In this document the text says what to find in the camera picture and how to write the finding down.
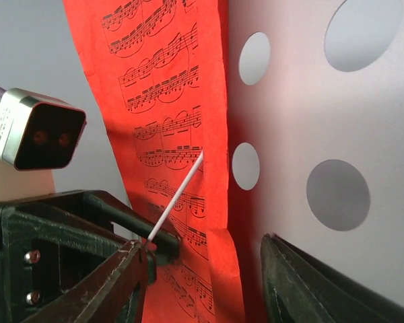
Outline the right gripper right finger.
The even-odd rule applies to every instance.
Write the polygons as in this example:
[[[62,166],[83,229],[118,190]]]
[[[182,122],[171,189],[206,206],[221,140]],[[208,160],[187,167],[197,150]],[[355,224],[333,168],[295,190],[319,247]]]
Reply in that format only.
[[[270,322],[404,322],[404,308],[277,235],[263,236],[260,255]]]

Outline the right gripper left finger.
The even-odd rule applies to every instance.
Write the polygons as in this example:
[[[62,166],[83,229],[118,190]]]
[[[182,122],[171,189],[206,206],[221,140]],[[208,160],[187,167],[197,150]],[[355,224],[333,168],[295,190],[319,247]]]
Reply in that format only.
[[[147,252],[128,241],[96,270],[25,322],[116,322],[128,305],[128,318],[142,321],[148,285]]]

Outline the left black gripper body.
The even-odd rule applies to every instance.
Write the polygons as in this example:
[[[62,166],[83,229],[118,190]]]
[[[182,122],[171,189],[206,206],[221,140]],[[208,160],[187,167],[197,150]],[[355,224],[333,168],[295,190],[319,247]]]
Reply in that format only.
[[[0,322],[22,322],[62,296],[125,243],[46,203],[0,203]]]

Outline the white tripod music stand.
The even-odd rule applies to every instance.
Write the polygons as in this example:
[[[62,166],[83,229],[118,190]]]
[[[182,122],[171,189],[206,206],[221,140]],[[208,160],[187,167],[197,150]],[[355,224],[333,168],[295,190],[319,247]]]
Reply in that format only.
[[[226,1],[228,231],[266,322],[277,235],[404,308],[404,1]]]

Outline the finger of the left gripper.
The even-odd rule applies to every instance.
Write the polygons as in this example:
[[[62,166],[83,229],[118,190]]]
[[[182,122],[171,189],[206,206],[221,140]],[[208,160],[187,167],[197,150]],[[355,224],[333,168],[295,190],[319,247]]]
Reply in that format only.
[[[74,190],[54,195],[53,205],[85,219],[104,229],[116,223],[141,238],[148,238],[154,223],[143,218],[130,207],[104,190]],[[177,231],[167,225],[160,229],[152,243],[159,266],[171,264],[180,257],[180,238]]]

